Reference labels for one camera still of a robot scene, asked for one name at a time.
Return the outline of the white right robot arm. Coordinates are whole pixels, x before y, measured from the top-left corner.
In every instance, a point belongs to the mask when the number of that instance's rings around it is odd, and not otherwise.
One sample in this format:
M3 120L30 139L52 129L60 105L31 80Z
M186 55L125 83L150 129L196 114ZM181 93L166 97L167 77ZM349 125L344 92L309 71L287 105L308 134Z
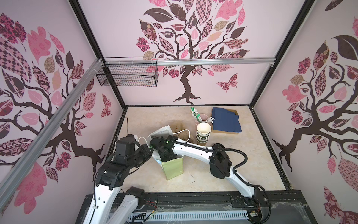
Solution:
M242 151L225 148L220 143L216 143L212 147L196 145L172 135L167 138L152 137L150 147L158 152L162 162L169 161L176 155L187 156L204 162L209 165L212 176L230 182L242 197L257 203L257 207L269 207L269 199L263 187L249 183L236 170L248 161L247 155ZM242 155L243 161L234 166L227 152Z

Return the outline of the white paper takeout bag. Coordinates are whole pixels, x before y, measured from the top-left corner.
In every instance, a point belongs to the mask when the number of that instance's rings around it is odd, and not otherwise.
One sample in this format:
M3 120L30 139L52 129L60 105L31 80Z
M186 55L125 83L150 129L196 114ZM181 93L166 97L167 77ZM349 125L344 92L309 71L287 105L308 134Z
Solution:
M183 126L176 126L174 130L172 130L170 126L164 126L150 133L146 140L150 143L153 140L153 137L164 137L167 139L169 136L190 141L191 133L188 129L184 129ZM184 173L184 156L182 155L177 155L169 149L160 148L159 151L156 149L154 150L152 158L161 166L166 180L171 180Z

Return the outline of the black cup lid stack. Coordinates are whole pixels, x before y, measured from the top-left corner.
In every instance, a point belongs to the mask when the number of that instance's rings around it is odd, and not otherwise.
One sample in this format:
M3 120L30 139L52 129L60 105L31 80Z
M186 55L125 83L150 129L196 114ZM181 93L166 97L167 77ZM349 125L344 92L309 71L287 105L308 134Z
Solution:
M221 149L225 149L225 146L220 144L220 143L215 143L213 146L212 146L212 150L221 150Z

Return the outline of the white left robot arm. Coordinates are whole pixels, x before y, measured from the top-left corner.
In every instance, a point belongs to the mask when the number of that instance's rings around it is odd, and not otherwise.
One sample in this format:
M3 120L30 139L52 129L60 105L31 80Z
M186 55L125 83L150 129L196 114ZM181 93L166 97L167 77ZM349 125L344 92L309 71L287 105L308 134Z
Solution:
M137 207L143 206L144 190L130 187L114 214L110 215L124 180L132 174L131 169L140 168L152 154L153 149L146 143L141 145L133 134L116 141L114 153L97 172L84 224L124 224Z

